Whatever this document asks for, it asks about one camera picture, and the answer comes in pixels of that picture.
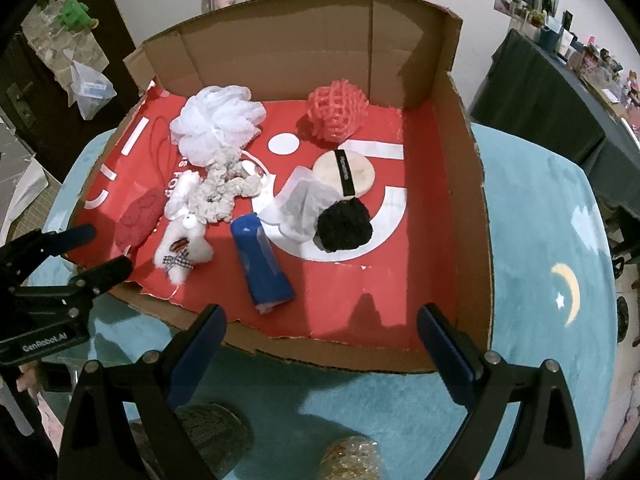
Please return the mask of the person left hand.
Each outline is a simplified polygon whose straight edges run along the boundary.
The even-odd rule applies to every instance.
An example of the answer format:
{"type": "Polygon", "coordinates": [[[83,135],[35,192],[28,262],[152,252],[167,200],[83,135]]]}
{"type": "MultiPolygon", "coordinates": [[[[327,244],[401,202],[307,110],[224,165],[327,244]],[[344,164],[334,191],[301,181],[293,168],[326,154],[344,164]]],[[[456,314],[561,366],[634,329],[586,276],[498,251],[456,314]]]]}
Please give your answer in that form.
{"type": "Polygon", "coordinates": [[[35,399],[41,390],[39,361],[30,361],[20,365],[21,375],[16,380],[16,388],[18,392],[28,392],[35,399]]]}

